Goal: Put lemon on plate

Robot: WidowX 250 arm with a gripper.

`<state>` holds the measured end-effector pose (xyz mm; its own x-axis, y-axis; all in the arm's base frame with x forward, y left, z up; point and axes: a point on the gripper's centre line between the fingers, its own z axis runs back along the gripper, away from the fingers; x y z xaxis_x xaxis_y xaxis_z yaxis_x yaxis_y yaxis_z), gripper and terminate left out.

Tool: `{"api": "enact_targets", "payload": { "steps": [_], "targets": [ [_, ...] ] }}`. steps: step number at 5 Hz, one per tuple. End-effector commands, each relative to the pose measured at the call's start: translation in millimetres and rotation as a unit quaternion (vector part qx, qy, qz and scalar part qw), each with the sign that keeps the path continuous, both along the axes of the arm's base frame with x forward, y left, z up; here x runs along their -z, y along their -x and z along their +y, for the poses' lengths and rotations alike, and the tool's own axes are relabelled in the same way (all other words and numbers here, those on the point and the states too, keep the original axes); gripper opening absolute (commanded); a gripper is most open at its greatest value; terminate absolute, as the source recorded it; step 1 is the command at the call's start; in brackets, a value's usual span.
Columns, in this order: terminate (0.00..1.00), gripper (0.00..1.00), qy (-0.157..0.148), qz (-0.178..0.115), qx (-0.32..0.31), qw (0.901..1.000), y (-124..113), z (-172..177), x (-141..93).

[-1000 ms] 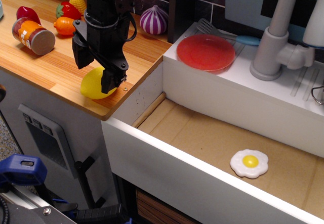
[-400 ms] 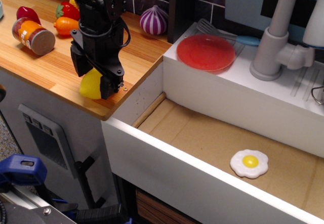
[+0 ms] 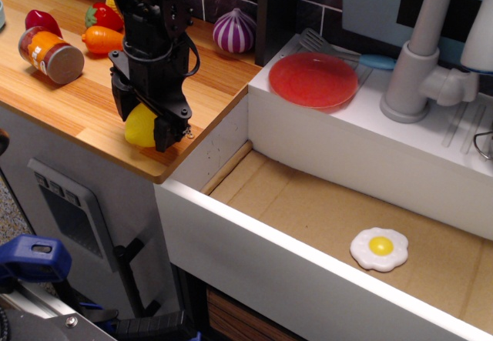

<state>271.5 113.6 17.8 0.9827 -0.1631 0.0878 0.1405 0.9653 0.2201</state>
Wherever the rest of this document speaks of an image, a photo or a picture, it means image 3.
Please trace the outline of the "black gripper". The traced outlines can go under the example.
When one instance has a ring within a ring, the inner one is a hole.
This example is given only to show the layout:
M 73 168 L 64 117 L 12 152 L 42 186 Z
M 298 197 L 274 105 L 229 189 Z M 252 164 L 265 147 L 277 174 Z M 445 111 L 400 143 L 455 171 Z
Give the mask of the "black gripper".
M 153 59 L 115 50 L 109 59 L 112 96 L 120 118 L 125 122 L 142 103 L 158 116 L 153 130 L 156 151 L 165 152 L 180 142 L 192 115 L 183 94 L 183 82 L 189 74 L 189 46 L 174 45 Z

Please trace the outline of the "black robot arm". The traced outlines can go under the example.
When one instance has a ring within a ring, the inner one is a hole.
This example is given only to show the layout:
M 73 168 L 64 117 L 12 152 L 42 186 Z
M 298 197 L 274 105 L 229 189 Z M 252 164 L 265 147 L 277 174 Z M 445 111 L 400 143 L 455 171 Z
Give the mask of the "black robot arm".
M 165 152 L 189 132 L 192 110 L 183 94 L 189 67 L 198 50 L 186 30 L 193 10 L 185 0 L 114 0 L 124 21 L 122 49 L 109 53 L 112 94 L 120 117 L 144 104 L 153 122 L 155 148 Z

